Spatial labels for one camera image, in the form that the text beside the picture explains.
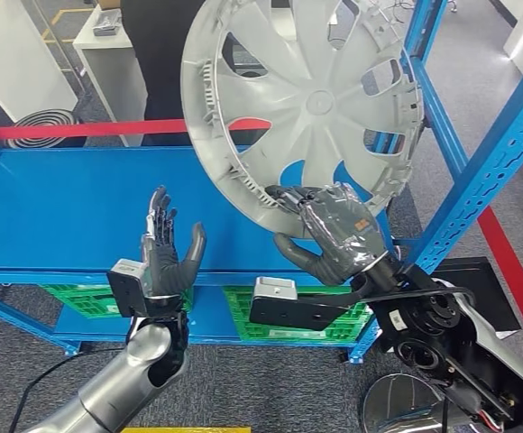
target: green plastic crate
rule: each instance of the green plastic crate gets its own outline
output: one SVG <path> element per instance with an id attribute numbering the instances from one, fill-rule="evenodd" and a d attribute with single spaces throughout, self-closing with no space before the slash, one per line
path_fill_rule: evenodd
<path id="1" fill-rule="evenodd" d="M 86 318 L 119 317 L 119 309 L 113 293 L 107 284 L 63 285 L 50 284 L 42 288 L 55 298 L 80 312 Z M 183 295 L 183 309 L 191 311 L 193 303 L 193 288 Z"/>
<path id="2" fill-rule="evenodd" d="M 349 287 L 298 287 L 299 294 L 327 294 L 348 293 Z M 279 340 L 279 341 L 327 341 L 348 342 L 358 338 L 372 311 L 366 304 L 356 304 L 347 313 L 336 319 L 324 331 L 312 331 L 292 327 L 276 327 L 260 325 L 249 321 L 253 287 L 232 286 L 224 287 L 227 304 L 234 320 L 238 335 L 243 340 Z"/>

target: red floor line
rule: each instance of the red floor line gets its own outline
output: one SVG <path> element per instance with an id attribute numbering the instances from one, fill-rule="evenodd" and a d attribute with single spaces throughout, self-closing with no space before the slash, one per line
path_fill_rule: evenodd
<path id="1" fill-rule="evenodd" d="M 523 267 L 491 207 L 478 218 L 480 228 L 523 316 Z"/>
<path id="2" fill-rule="evenodd" d="M 241 119 L 232 124 L 232 131 L 268 129 L 269 122 L 257 119 Z M 94 137 L 130 134 L 184 133 L 187 128 L 183 119 L 143 120 L 138 122 L 96 122 L 68 125 L 1 126 L 0 140 L 48 137 Z"/>

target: gray carpet floor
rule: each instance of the gray carpet floor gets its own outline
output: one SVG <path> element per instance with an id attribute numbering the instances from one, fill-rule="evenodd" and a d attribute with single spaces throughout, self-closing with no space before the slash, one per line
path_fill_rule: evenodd
<path id="1" fill-rule="evenodd" d="M 24 3 L 35 16 L 30 2 Z M 80 0 L 42 3 L 50 18 L 61 7 L 83 7 Z M 487 0 L 458 3 L 457 14 L 444 16 L 428 69 L 466 151 L 472 154 L 520 76 L 502 51 L 511 31 L 507 23 Z M 408 20 L 407 11 L 395 12 Z M 56 32 L 62 38 L 73 37 L 70 29 L 79 29 L 83 21 L 79 14 L 67 14 Z M 40 31 L 45 29 L 37 19 L 36 24 Z M 54 55 L 62 61 L 58 53 Z M 76 83 L 72 84 L 77 90 Z M 88 121 L 107 119 L 99 98 L 91 92 L 81 95 L 78 110 Z M 0 117 L 0 124 L 7 120 Z M 96 139 L 88 144 L 115 145 L 115 141 Z M 415 169 L 410 189 L 395 200 L 392 209 L 390 219 L 395 235 L 419 234 L 451 186 L 435 140 L 429 132 L 420 143 Z M 523 168 L 493 207 L 523 261 Z M 469 255 L 491 256 L 476 227 L 451 254 Z M 60 309 L 56 299 L 32 286 L 0 288 L 0 299 L 50 324 Z M 510 337 L 509 343 L 523 355 L 523 331 Z M 359 432 L 359 405 L 367 387 L 381 375 L 405 370 L 392 355 L 376 350 L 368 353 L 363 365 L 340 364 L 338 351 L 333 349 L 195 345 L 189 353 L 189 374 L 143 410 L 134 425 Z M 0 431 L 7 429 L 26 384 L 64 357 L 56 347 L 0 321 Z M 27 428 L 59 407 L 110 357 L 86 357 L 44 380 L 29 399 L 20 427 Z"/>

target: yellow floor marking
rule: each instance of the yellow floor marking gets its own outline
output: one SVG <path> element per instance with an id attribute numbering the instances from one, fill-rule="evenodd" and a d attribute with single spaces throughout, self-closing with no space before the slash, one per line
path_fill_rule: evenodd
<path id="1" fill-rule="evenodd" d="M 150 428 L 126 428 L 124 433 L 251 433 L 249 427 L 223 428 L 223 427 L 205 427 L 205 428 L 180 428 L 180 427 L 150 427 Z"/>
<path id="2" fill-rule="evenodd" d="M 63 43 L 73 43 L 73 41 L 75 41 L 75 39 L 62 39 L 61 41 Z M 45 40 L 43 42 L 45 42 L 45 43 L 55 43 L 55 41 L 54 41 L 53 39 L 48 39 L 48 40 Z"/>
<path id="3" fill-rule="evenodd" d="M 55 16 L 53 17 L 53 19 L 51 20 L 51 25 L 57 24 L 63 14 L 67 12 L 91 12 L 93 10 L 94 8 L 92 7 L 85 7 L 81 9 L 60 9 L 59 12 L 57 12 Z"/>

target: gray glove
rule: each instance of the gray glove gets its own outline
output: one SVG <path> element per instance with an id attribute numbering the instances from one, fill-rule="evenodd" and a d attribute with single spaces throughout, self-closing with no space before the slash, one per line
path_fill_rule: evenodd
<path id="1" fill-rule="evenodd" d="M 165 187 L 159 187 L 150 201 L 147 214 L 147 233 L 142 238 L 143 261 L 150 264 L 152 284 L 148 299 L 171 298 L 191 288 L 198 275 L 206 247 L 206 234 L 202 223 L 192 229 L 192 245 L 183 261 L 180 262 L 174 244 L 174 218 L 177 213 L 172 209 Z"/>
<path id="2" fill-rule="evenodd" d="M 266 192 L 288 212 L 299 214 L 321 248 L 321 255 L 276 233 L 278 249 L 294 265 L 324 285 L 346 282 L 386 254 L 376 219 L 348 184 L 322 189 L 270 186 Z"/>

